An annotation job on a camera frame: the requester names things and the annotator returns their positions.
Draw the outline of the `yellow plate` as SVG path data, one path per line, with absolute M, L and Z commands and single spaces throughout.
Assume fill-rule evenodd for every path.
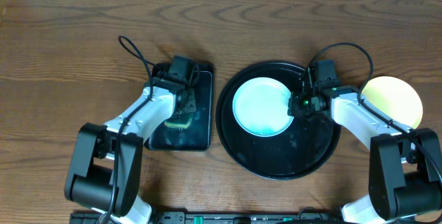
M 416 129 L 423 117 L 419 94 L 407 82 L 396 77 L 371 79 L 362 90 L 365 98 L 393 120 Z

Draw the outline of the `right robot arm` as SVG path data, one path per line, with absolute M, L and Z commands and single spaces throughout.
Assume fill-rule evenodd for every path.
M 342 208 L 345 220 L 411 223 L 441 210 L 441 148 L 433 130 L 389 118 L 352 86 L 293 92 L 288 114 L 325 115 L 369 149 L 368 195 Z

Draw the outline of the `green yellow sponge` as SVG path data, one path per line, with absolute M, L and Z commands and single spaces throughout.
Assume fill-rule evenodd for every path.
M 192 113 L 185 113 L 169 118 L 164 125 L 171 129 L 188 129 L 193 121 Z

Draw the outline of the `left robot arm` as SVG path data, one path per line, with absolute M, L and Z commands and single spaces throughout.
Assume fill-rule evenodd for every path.
M 152 208 L 138 195 L 144 143 L 182 110 L 196 80 L 154 77 L 127 110 L 77 135 L 64 187 L 67 200 L 101 214 L 99 223 L 147 223 Z

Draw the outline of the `white plate with M stain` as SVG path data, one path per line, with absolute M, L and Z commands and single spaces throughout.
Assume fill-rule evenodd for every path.
M 232 110 L 236 122 L 253 136 L 268 138 L 285 131 L 294 117 L 288 114 L 291 92 L 280 81 L 256 77 L 235 92 Z

